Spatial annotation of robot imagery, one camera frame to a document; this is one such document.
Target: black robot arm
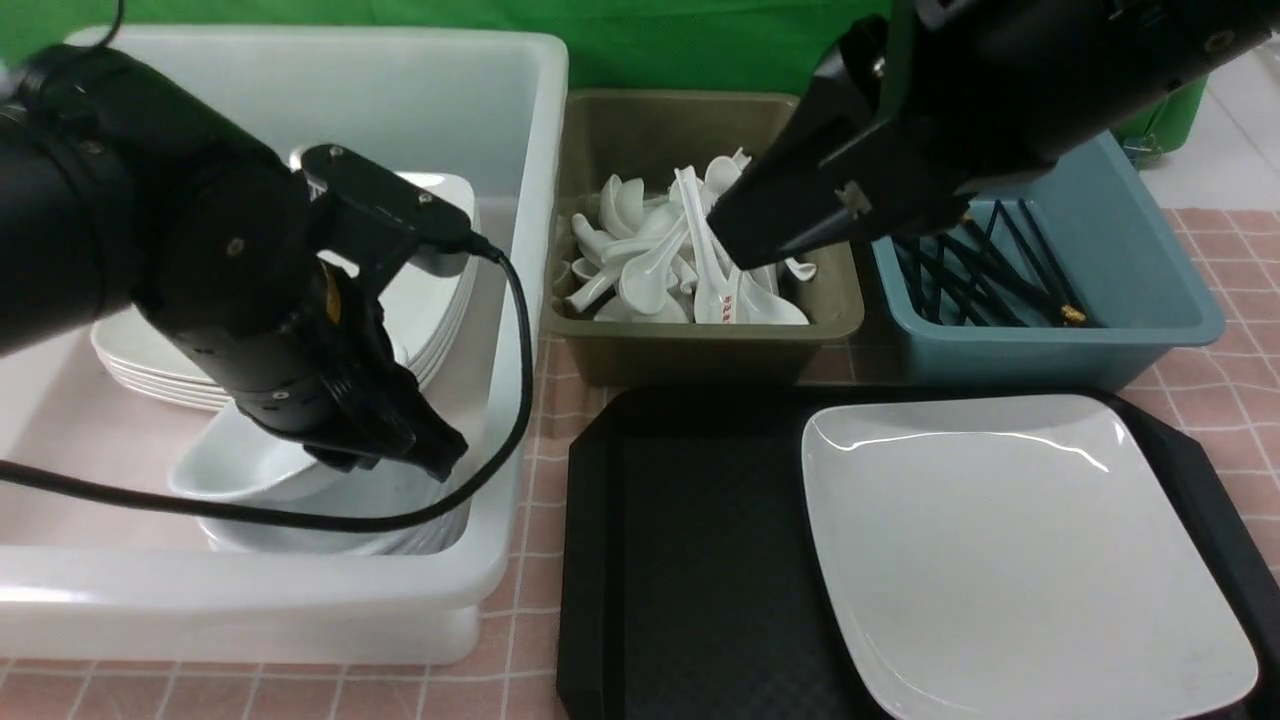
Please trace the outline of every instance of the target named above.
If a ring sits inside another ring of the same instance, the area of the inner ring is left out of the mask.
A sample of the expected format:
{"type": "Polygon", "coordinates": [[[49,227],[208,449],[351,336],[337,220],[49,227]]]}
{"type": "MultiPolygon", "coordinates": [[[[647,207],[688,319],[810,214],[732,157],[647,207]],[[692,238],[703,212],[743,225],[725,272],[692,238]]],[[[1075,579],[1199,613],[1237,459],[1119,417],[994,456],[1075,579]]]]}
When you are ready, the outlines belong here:
{"type": "Polygon", "coordinates": [[[1275,28],[1280,0],[895,0],[836,41],[708,222],[742,268],[941,232],[1275,28]]]}

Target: stack of white plates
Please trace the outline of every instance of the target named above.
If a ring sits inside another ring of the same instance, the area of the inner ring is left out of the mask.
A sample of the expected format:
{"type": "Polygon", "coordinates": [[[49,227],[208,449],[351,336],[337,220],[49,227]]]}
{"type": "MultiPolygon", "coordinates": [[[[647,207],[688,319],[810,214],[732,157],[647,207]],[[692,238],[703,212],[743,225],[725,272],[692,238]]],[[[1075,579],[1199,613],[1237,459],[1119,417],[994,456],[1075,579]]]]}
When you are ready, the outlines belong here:
{"type": "MultiPolygon", "coordinates": [[[[479,232],[471,183],[456,176],[401,173],[401,177],[465,210],[479,232]]],[[[333,255],[324,256],[343,263],[333,255]]],[[[471,259],[460,275],[436,278],[406,265],[379,297],[387,333],[397,348],[396,359],[413,372],[422,387],[440,369],[457,338],[476,269],[477,263],[471,259]]],[[[108,373],[128,389],[209,411],[221,410],[230,401],[223,388],[134,309],[95,324],[90,340],[108,373]]]]}

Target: screw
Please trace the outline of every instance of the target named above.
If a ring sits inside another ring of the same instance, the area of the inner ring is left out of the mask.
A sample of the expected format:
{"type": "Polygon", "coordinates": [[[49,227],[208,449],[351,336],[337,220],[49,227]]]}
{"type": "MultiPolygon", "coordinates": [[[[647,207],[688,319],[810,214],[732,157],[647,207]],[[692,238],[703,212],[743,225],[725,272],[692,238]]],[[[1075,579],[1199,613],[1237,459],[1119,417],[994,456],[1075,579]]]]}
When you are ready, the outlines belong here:
{"type": "Polygon", "coordinates": [[[1235,42],[1235,31],[1220,29],[1208,36],[1208,40],[1204,41],[1204,51],[1215,54],[1221,53],[1222,50],[1230,47],[1233,42],[1235,42]]]}

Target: pink checkered tablecloth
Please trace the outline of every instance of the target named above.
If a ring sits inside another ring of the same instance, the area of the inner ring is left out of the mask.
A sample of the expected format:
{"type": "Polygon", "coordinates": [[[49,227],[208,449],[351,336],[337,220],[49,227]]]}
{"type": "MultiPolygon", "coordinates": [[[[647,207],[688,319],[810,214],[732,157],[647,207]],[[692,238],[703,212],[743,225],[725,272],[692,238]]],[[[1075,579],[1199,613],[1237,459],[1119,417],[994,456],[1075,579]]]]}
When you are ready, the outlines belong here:
{"type": "MultiPolygon", "coordinates": [[[[1253,538],[1280,573],[1280,215],[1180,210],[1170,224],[1228,318],[1220,342],[1178,350],[1123,395],[1199,439],[1253,538]]],[[[869,315],[823,348],[810,383],[883,383],[892,328],[869,315]]],[[[566,345],[544,338],[536,421],[511,562],[484,603],[480,646],[452,666],[0,661],[0,720],[554,720],[556,635],[568,447],[609,389],[582,384],[566,345]]]]}

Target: square white plate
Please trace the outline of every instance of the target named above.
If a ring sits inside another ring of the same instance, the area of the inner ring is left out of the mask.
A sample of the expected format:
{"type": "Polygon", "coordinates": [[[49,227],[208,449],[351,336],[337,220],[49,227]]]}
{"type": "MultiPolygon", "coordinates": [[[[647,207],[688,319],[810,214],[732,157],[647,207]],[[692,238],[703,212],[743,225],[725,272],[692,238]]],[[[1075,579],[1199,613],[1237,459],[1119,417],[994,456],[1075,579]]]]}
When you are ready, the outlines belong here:
{"type": "Polygon", "coordinates": [[[818,561],[906,720],[1174,720],[1257,657],[1128,428],[1079,396],[831,407],[801,442],[818,561]]]}

